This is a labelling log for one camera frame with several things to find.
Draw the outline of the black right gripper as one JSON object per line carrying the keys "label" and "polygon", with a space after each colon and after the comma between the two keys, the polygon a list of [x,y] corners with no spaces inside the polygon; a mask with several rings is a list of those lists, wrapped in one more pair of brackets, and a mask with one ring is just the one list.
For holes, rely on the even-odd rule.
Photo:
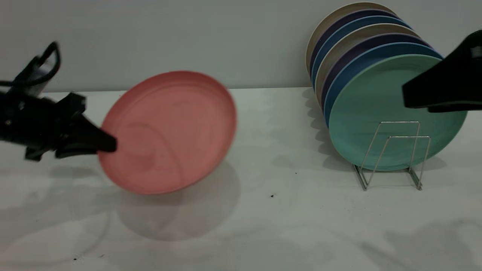
{"label": "black right gripper", "polygon": [[430,113],[481,111],[482,31],[469,34],[450,54],[426,72],[403,84],[407,108]]}

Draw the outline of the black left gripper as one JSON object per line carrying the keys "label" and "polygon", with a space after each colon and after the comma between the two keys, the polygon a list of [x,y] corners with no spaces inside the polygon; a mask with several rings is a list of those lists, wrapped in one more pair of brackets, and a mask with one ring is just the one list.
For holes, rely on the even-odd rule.
{"label": "black left gripper", "polygon": [[55,158],[114,152],[117,139],[84,115],[86,98],[70,93],[55,102],[46,97],[1,94],[1,141],[24,146],[24,158],[40,161],[48,151]]}

